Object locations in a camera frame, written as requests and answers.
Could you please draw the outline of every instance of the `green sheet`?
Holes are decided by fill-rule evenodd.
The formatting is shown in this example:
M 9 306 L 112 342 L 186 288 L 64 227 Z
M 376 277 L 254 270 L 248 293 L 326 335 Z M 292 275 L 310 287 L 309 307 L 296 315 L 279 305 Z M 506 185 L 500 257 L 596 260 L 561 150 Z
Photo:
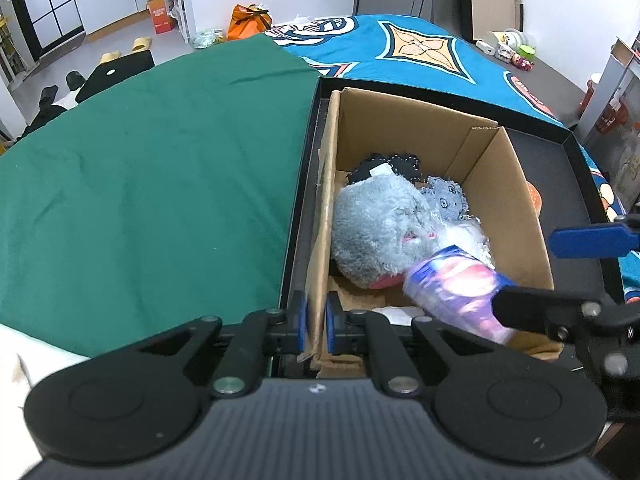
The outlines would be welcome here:
M 317 80 L 260 34 L 130 78 L 0 156 L 0 323 L 95 356 L 275 306 Z

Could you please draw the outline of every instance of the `gray ribbed panel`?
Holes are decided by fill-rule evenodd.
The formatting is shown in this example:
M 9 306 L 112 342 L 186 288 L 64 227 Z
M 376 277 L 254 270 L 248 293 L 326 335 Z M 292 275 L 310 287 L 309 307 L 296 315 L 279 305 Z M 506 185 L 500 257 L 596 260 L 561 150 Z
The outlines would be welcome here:
M 440 434 L 422 407 L 369 380 L 265 380 L 221 400 L 185 441 L 109 470 L 46 461 L 28 480 L 602 480 L 586 458 L 522 469 L 473 456 Z

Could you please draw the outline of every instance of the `wood baseboard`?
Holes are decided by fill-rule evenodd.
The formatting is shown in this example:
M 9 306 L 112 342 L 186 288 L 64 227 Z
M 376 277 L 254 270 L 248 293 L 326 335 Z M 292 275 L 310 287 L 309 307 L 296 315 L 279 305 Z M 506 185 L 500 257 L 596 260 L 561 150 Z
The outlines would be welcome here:
M 106 27 L 99 28 L 95 32 L 88 34 L 86 40 L 91 42 L 95 40 L 100 40 L 100 38 L 104 38 L 108 36 L 112 32 L 116 32 L 121 28 L 128 27 L 129 25 L 133 25 L 134 23 L 141 22 L 142 20 L 146 20 L 150 18 L 148 10 L 141 10 L 140 12 L 136 12 L 130 16 L 126 16 L 117 22 L 110 23 Z

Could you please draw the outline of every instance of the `gray plush toy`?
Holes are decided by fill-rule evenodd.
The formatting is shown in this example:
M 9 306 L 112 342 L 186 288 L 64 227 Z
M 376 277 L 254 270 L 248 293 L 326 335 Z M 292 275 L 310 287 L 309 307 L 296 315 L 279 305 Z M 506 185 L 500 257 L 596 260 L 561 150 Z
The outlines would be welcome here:
M 460 184 L 452 180 L 430 176 L 427 178 L 427 186 L 423 187 L 420 192 L 432 209 L 440 210 L 440 216 L 445 222 L 462 220 L 469 211 Z
M 433 254 L 437 224 L 442 220 L 409 181 L 372 176 L 342 188 L 335 199 L 332 257 L 361 288 L 395 285 Z

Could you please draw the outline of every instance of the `cardboard box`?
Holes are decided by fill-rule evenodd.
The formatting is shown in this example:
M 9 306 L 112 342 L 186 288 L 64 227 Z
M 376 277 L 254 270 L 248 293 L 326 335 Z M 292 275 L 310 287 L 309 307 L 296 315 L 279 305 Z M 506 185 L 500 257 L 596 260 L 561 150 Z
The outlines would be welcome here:
M 177 22 L 169 16 L 165 0 L 148 0 L 146 8 L 149 9 L 149 14 L 151 14 L 156 34 L 169 32 L 175 27 Z
M 354 356 L 331 356 L 324 342 L 324 305 L 336 290 L 345 310 L 409 306 L 400 286 L 363 290 L 329 275 L 334 197 L 346 175 L 373 152 L 415 153 L 422 174 L 451 178 L 463 187 L 471 214 L 490 240 L 499 272 L 523 286 L 553 288 L 545 242 L 522 168 L 504 128 L 493 121 L 427 102 L 367 90 L 332 92 L 319 150 L 315 237 L 308 263 L 308 351 L 321 377 L 362 372 Z M 555 358 L 561 345 L 518 333 L 509 346 Z

